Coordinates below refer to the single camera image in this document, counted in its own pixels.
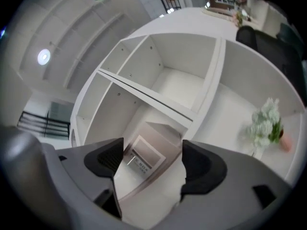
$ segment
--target white shelf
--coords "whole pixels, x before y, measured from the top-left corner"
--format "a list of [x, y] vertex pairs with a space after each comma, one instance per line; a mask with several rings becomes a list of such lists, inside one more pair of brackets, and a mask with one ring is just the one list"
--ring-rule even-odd
[[107, 55], [107, 57], [101, 62], [99, 68], [105, 69], [112, 73], [117, 73], [125, 60], [144, 38], [145, 36], [140, 36], [120, 40]]
[[79, 134], [79, 141], [81, 144], [84, 143], [84, 138], [88, 127], [90, 126], [91, 120], [89, 118], [84, 118], [80, 116], [76, 116], [76, 125], [77, 125], [77, 132]]
[[207, 36], [155, 34], [138, 44], [117, 74], [101, 71], [193, 120], [224, 54], [221, 45]]
[[131, 87], [125, 86], [124, 89], [113, 82], [95, 111], [84, 143], [124, 137], [126, 147], [139, 125], [146, 121], [168, 124], [179, 132], [187, 129], [169, 116], [180, 117]]
[[244, 127], [256, 108], [231, 89], [218, 85], [210, 109], [193, 140], [224, 149], [252, 154]]
[[110, 85], [111, 81], [96, 74], [84, 94], [76, 116], [91, 121], [101, 98], [103, 98]]

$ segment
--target recessed light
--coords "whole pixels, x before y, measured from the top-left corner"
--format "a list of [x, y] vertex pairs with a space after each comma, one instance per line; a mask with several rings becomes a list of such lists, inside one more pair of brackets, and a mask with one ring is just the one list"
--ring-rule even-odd
[[5, 28], [0, 32], [0, 39], [3, 37], [4, 33], [5, 33]]
[[37, 61], [39, 65], [43, 66], [47, 64], [49, 60], [50, 60], [50, 51], [48, 49], [45, 48], [39, 52], [37, 56]]

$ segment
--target shelf compartment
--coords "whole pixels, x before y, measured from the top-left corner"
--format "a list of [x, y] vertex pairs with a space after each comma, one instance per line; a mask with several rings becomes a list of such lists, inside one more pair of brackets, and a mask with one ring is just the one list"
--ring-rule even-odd
[[126, 147], [143, 122], [167, 124], [181, 134], [185, 133], [191, 124], [190, 120], [163, 104], [114, 80], [100, 100], [85, 135], [84, 144], [123, 137]]
[[[240, 43], [227, 41], [224, 65], [218, 64], [198, 120], [184, 138], [252, 155], [245, 128], [254, 110], [269, 97], [280, 100], [282, 117], [304, 112], [297, 92], [272, 63]], [[262, 154], [258, 149], [254, 156], [261, 159]]]
[[100, 100], [103, 98], [110, 86], [110, 80], [96, 74], [84, 94], [76, 115], [77, 133], [81, 145], [84, 144], [85, 135], [95, 111], [98, 108]]
[[120, 40], [101, 62], [99, 68], [117, 73], [125, 60], [144, 38], [145, 36], [140, 36]]
[[[206, 95], [220, 48], [220, 38], [176, 33], [150, 35], [117, 74], [127, 84], [135, 83], [134, 88], [142, 86], [142, 92], [149, 89], [160, 94], [157, 100], [172, 109], [190, 110], [190, 114], [181, 113], [193, 119]], [[178, 110], [169, 100], [182, 108]]]

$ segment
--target chair backrest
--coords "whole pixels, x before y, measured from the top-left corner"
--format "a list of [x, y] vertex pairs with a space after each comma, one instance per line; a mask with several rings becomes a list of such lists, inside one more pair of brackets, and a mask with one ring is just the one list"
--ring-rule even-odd
[[250, 26], [242, 26], [236, 33], [236, 41], [258, 51], [255, 31]]

